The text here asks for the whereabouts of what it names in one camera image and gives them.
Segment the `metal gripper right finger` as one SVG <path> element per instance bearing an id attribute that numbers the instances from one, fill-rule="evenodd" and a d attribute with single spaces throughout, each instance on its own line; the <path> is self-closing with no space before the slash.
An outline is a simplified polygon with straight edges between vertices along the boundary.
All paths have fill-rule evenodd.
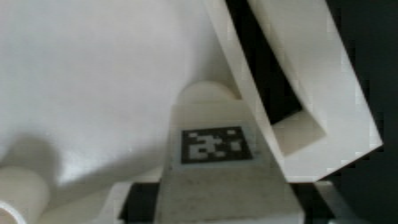
<path id="1" fill-rule="evenodd" d="M 328 224 L 353 224 L 355 214 L 350 209 L 344 198 L 339 194 L 334 183 L 330 181 L 318 181 L 314 183 L 314 188 L 334 214 L 334 218 L 330 219 Z"/>

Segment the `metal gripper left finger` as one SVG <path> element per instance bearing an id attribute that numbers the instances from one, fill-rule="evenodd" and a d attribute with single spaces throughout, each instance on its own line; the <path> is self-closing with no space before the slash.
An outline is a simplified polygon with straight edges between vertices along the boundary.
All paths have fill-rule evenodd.
<path id="1" fill-rule="evenodd" d="M 117 182 L 111 186 L 95 224 L 120 224 L 120 211 L 131 189 L 131 182 Z"/>

